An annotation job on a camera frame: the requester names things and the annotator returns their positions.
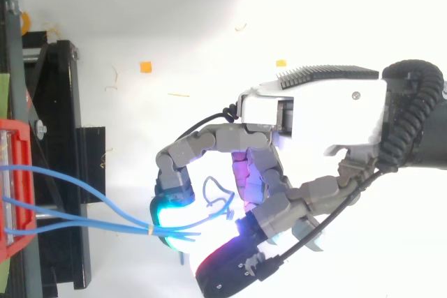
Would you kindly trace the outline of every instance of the yellow debris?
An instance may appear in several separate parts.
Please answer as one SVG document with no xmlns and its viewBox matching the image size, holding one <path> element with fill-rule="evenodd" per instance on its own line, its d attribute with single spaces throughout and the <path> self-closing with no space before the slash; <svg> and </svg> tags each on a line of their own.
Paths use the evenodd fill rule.
<svg viewBox="0 0 447 298">
<path fill-rule="evenodd" d="M 278 59 L 277 66 L 287 66 L 287 61 L 285 59 Z"/>
<path fill-rule="evenodd" d="M 141 62 L 140 63 L 140 71 L 142 73 L 151 73 L 152 72 L 152 62 Z"/>
</svg>

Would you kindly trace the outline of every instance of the red clamp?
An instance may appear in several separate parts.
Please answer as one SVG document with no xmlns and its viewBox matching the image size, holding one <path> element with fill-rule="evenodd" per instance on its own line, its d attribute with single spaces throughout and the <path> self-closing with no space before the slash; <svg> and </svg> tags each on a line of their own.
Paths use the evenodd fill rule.
<svg viewBox="0 0 447 298">
<path fill-rule="evenodd" d="M 0 119 L 0 165 L 11 164 L 31 165 L 30 128 L 21 121 Z M 0 172 L 0 190 L 1 195 L 34 204 L 33 176 L 29 171 Z M 35 237 L 11 236 L 5 228 L 35 229 L 34 212 L 0 201 L 0 262 L 21 251 Z"/>
</svg>

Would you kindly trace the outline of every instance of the black coiled cable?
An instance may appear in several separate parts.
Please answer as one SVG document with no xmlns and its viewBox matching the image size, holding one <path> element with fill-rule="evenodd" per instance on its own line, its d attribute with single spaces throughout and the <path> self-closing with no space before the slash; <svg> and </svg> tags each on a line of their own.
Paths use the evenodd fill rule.
<svg viewBox="0 0 447 298">
<path fill-rule="evenodd" d="M 409 73 L 420 76 L 419 88 L 412 102 L 395 120 L 386 139 L 382 140 L 378 169 L 394 169 L 405 164 L 413 141 L 423 129 L 442 95 L 444 79 L 437 66 L 420 60 L 406 60 L 383 70 L 383 78 L 406 78 Z"/>
<path fill-rule="evenodd" d="M 181 139 L 184 136 L 187 136 L 189 134 L 191 134 L 192 132 L 194 132 L 197 128 L 207 124 L 208 122 L 217 119 L 217 118 L 225 118 L 225 120 L 227 122 L 229 122 L 230 124 L 232 124 L 233 122 L 235 122 L 235 120 L 238 120 L 239 117 L 237 116 L 237 105 L 236 104 L 231 104 L 228 107 L 225 107 L 221 113 L 216 113 L 213 115 L 210 115 L 208 118 L 203 119 L 202 121 L 199 121 L 197 124 L 195 124 L 194 126 L 190 127 L 190 129 L 188 129 L 186 132 L 184 132 L 183 134 L 181 134 L 178 139 Z"/>
</svg>

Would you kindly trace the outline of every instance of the black cable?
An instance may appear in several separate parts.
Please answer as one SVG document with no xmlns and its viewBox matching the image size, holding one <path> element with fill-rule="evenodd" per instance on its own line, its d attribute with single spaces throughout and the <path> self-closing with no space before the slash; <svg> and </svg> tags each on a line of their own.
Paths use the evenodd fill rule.
<svg viewBox="0 0 447 298">
<path fill-rule="evenodd" d="M 348 205 L 356 197 L 358 197 L 359 194 L 361 194 L 364 190 L 366 190 L 366 188 L 370 186 L 373 181 L 389 172 L 390 172 L 389 170 L 379 170 L 378 172 L 375 172 L 369 178 L 364 180 L 364 182 L 360 183 L 357 186 L 357 188 L 352 193 L 350 193 L 348 197 L 346 197 L 346 199 L 325 220 L 323 220 L 318 226 L 316 226 L 308 235 L 302 238 L 297 244 L 293 245 L 284 254 L 280 255 L 277 258 L 277 262 L 283 263 L 286 260 L 286 258 L 289 258 L 294 253 L 299 251 L 303 246 L 308 244 L 312 239 L 314 239 L 318 234 L 320 234 L 331 222 L 333 222 L 334 219 L 338 217 L 338 215 L 340 215 L 340 213 L 342 213 L 343 210 L 347 208 Z"/>
<path fill-rule="evenodd" d="M 382 140 L 377 167 L 394 167 L 397 171 L 398 167 L 406 163 L 413 141 L 442 97 L 442 72 L 429 62 L 414 59 L 397 62 L 385 68 L 382 77 L 408 78 L 410 73 L 419 76 L 418 91 L 414 99 L 395 118 L 394 127 L 388 137 Z"/>
<path fill-rule="evenodd" d="M 217 119 L 217 118 L 225 118 L 226 121 L 228 121 L 230 124 L 232 124 L 233 122 L 235 122 L 235 120 L 239 119 L 239 117 L 237 116 L 237 105 L 231 104 L 230 106 L 225 107 L 221 113 L 216 113 L 216 114 L 209 116 L 208 118 L 204 118 L 202 121 L 199 121 L 197 124 L 190 127 L 187 131 L 185 131 L 183 134 L 181 134 L 177 138 L 177 140 L 191 134 L 197 128 L 199 128 L 199 127 L 201 127 L 201 126 L 207 124 L 208 122 L 213 121 L 214 119 Z"/>
</svg>

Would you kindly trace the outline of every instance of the green tape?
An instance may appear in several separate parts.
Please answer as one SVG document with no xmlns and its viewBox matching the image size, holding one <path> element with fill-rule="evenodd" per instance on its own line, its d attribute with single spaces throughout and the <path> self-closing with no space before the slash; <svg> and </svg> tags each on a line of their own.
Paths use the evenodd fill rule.
<svg viewBox="0 0 447 298">
<path fill-rule="evenodd" d="M 8 117 L 9 73 L 0 73 L 0 119 Z"/>
<path fill-rule="evenodd" d="M 6 290 L 6 284 L 8 282 L 8 276 L 9 276 L 9 264 L 10 259 L 4 260 L 0 264 L 0 293 L 5 293 Z"/>
<path fill-rule="evenodd" d="M 0 73 L 0 119 L 8 117 L 9 73 Z M 0 264 L 0 293 L 4 293 L 9 276 L 10 260 Z"/>
</svg>

